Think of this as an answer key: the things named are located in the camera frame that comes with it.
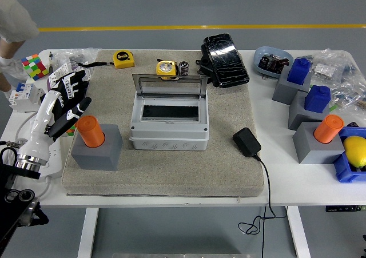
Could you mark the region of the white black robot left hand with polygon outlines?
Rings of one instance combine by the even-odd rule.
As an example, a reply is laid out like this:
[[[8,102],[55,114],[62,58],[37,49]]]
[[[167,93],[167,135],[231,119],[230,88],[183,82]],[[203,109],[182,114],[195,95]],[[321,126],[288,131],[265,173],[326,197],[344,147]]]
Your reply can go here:
[[[49,161],[49,148],[82,116],[92,99],[86,96],[89,80],[84,70],[69,73],[44,96],[30,130],[20,147],[15,166],[37,171]]]

